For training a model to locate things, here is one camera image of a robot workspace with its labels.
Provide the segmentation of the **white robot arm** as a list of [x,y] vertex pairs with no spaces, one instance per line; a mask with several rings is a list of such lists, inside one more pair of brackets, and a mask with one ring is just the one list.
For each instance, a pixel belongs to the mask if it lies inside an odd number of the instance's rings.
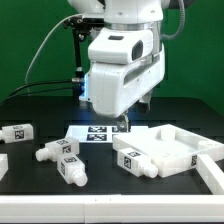
[[165,74],[162,41],[179,34],[161,32],[163,11],[180,10],[182,30],[185,9],[194,0],[67,0],[78,11],[66,24],[73,30],[75,52],[87,36],[90,69],[84,72],[76,57],[79,99],[92,104],[94,111],[117,120],[117,128],[131,128],[128,109],[139,102],[150,106],[151,92]]

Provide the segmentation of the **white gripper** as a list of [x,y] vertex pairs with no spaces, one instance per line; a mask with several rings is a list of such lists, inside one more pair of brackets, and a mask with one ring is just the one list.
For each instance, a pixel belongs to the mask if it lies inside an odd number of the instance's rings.
[[122,114],[164,77],[164,46],[150,62],[150,55],[133,61],[131,47],[106,47],[91,44],[88,56],[92,62],[88,75],[88,94],[94,111],[117,118],[117,128],[127,132],[129,119]]

